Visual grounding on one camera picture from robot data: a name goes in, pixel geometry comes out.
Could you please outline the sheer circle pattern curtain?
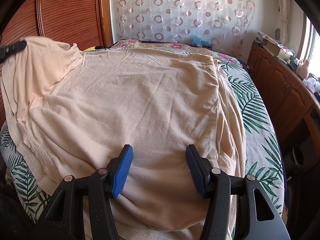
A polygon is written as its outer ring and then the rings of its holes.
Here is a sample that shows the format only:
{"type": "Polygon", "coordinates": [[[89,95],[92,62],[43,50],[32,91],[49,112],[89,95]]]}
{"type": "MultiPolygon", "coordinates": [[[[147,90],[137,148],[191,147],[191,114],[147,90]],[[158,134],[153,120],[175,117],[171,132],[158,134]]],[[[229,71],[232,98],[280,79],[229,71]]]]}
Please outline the sheer circle pattern curtain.
{"type": "Polygon", "coordinates": [[[117,38],[190,44],[242,55],[254,0],[110,0],[117,38]]]}

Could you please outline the window with wooden frame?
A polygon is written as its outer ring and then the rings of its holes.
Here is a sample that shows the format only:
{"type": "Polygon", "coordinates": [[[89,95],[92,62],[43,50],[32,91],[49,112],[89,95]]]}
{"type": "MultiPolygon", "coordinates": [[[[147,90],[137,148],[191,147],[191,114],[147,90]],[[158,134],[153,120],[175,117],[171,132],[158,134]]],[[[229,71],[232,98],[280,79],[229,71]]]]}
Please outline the window with wooden frame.
{"type": "Polygon", "coordinates": [[[298,50],[299,60],[308,60],[309,73],[319,78],[319,33],[306,14],[303,15],[302,38],[298,50]]]}

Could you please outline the white tissue pack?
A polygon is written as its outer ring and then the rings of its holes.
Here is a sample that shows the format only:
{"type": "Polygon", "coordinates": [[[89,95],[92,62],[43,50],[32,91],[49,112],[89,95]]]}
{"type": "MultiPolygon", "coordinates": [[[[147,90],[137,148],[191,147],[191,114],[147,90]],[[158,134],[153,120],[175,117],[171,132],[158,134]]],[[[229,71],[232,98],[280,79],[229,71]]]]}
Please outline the white tissue pack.
{"type": "Polygon", "coordinates": [[[320,83],[314,77],[304,79],[303,84],[311,93],[314,93],[314,92],[319,93],[320,91],[320,83]]]}

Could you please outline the long wooden side cabinet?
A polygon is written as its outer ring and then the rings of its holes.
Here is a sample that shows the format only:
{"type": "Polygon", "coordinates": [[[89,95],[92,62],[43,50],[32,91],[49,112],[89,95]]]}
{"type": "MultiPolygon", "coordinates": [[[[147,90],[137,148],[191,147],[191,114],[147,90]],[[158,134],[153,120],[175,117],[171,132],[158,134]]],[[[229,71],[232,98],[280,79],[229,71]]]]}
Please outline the long wooden side cabinet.
{"type": "Polygon", "coordinates": [[[247,66],[279,142],[310,136],[319,155],[319,102],[301,78],[255,42],[247,66]]]}

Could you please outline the pink plastic bottle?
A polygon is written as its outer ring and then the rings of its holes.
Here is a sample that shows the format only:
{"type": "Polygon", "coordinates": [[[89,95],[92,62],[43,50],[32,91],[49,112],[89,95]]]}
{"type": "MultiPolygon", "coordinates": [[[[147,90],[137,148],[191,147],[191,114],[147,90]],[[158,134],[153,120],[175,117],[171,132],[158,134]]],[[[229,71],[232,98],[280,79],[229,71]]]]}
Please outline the pink plastic bottle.
{"type": "Polygon", "coordinates": [[[309,61],[308,60],[300,60],[297,68],[297,74],[301,79],[308,79],[309,75],[309,61]]]}

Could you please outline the yellow Pikachu plush toy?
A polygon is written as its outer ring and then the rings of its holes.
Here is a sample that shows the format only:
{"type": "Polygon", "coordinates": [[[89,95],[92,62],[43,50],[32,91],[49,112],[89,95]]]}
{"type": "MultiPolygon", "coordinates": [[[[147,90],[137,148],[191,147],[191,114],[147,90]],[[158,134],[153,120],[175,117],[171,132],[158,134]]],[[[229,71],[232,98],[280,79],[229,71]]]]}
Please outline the yellow Pikachu plush toy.
{"type": "Polygon", "coordinates": [[[96,51],[96,50],[101,50],[103,49],[103,46],[93,46],[85,49],[84,51],[96,51]]]}

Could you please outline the open cardboard box on cabinet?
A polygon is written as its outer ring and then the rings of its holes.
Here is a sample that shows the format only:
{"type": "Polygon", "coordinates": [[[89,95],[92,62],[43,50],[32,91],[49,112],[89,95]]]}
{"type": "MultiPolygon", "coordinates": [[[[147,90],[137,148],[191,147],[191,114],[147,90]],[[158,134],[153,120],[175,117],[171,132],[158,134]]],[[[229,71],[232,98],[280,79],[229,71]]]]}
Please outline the open cardboard box on cabinet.
{"type": "Polygon", "coordinates": [[[265,40],[265,48],[274,56],[278,56],[284,60],[289,59],[293,55],[291,50],[274,41],[265,40]]]}

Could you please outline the floral pink quilt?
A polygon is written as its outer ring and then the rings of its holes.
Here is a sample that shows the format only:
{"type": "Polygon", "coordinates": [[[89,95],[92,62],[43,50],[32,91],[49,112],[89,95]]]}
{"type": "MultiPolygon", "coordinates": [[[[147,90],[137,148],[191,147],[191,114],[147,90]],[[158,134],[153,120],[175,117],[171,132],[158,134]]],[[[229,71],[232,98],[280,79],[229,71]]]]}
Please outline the floral pink quilt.
{"type": "Polygon", "coordinates": [[[231,66],[241,67],[245,71],[248,71],[246,64],[236,59],[232,56],[215,52],[207,48],[195,47],[187,44],[180,44],[180,43],[162,43],[162,42],[155,42],[155,41],[139,41],[139,40],[120,40],[116,42],[111,48],[153,48],[153,49],[164,49],[173,51],[176,53],[196,53],[196,54],[203,54],[209,55],[214,58],[218,58],[221,62],[225,64],[230,63],[231,66]]]}

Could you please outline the wooden slatted headboard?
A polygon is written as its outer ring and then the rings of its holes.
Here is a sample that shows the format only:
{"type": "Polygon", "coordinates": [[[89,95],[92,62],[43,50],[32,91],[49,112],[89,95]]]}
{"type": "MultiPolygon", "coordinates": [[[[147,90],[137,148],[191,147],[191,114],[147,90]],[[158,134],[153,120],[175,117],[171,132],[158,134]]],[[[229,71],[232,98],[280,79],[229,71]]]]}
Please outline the wooden slatted headboard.
{"type": "Polygon", "coordinates": [[[3,33],[1,45],[44,36],[81,50],[113,44],[109,0],[26,0],[3,33]]]}

